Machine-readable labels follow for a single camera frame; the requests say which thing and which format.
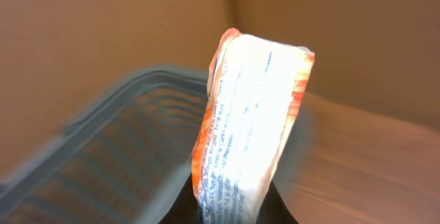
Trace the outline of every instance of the orange and white packaging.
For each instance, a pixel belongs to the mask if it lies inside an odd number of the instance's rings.
[[[210,64],[208,104],[192,152],[203,223],[255,223],[314,63],[304,47],[237,29]]]

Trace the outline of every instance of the beige wall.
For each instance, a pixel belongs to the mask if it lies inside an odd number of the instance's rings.
[[[440,0],[237,0],[244,32],[316,52],[309,90],[440,127]]]
[[[0,178],[121,76],[206,69],[224,0],[0,0]]]

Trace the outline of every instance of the gray plastic basket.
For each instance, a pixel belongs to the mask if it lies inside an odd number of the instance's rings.
[[[3,185],[1,222],[157,223],[190,173],[207,78],[202,71],[156,66],[117,84]],[[291,195],[307,144],[302,112],[274,178],[281,194]],[[158,194],[168,200],[158,203]]]

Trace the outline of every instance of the table surface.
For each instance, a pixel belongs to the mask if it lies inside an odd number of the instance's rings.
[[[440,131],[307,94],[315,143],[287,203],[300,223],[439,223]]]

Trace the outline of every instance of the black object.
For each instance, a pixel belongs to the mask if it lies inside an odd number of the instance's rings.
[[[159,224],[202,224],[201,210],[193,195],[191,176],[186,180],[179,196],[168,214]],[[256,224],[298,224],[281,199],[274,182],[264,198]]]

